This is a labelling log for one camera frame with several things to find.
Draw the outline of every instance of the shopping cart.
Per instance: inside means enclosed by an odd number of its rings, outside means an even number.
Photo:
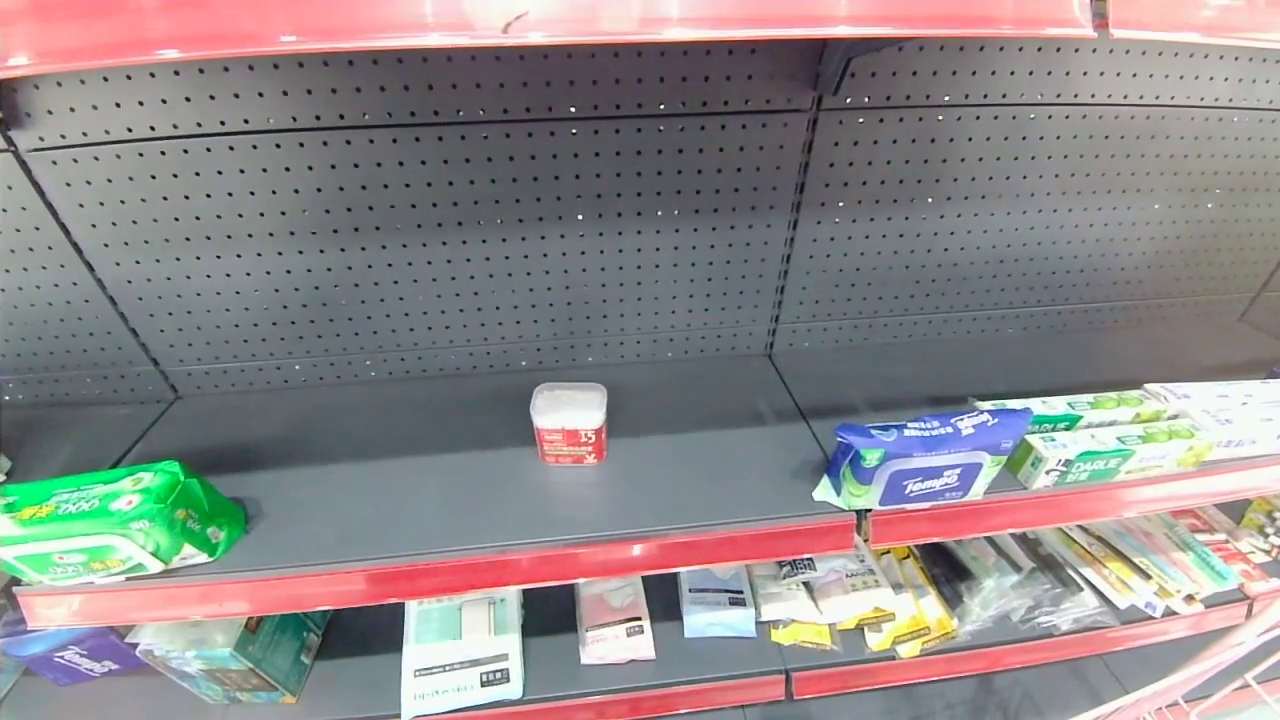
[[[1189,702],[1185,697],[1210,678],[1228,670],[1254,650],[1280,638],[1280,600],[1254,602],[1248,620],[1204,648],[1167,678],[1116,701],[1076,715],[1073,720],[1256,720],[1280,717],[1280,701],[1257,676],[1280,662],[1280,651],[1249,667],[1213,694]]]

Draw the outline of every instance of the pink package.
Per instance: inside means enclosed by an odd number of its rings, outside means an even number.
[[[582,580],[577,592],[577,652],[582,665],[653,660],[653,625],[639,577]]]

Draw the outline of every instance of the purple tissue pack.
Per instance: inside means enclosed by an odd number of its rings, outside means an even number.
[[[146,665],[111,628],[32,630],[15,610],[0,618],[0,652],[56,685],[74,685]]]

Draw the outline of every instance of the blue wet wipes pack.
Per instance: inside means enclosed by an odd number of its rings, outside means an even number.
[[[814,498],[877,510],[982,497],[1032,415],[1030,409],[964,410],[905,423],[845,423],[836,428],[836,452]]]

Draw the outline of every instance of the shelving unit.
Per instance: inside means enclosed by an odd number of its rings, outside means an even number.
[[[1272,492],[1280,459],[1006,473],[868,528],[809,495],[841,421],[1280,365],[1280,56],[1094,40],[1079,0],[599,5],[0,14],[12,482],[177,457],[251,516],[209,565],[20,588],[28,620],[338,609],[297,705],[26,678],[0,720],[392,717],[399,603],[508,585],[525,698],[453,717],[899,717],[909,693],[910,717],[1057,720],[1280,597],[913,660],[685,641],[681,568]],[[1280,37],[1254,5],[1108,5],[1121,38]],[[608,388],[603,465],[536,460],[547,380]],[[658,660],[582,667],[567,584],[625,574]]]

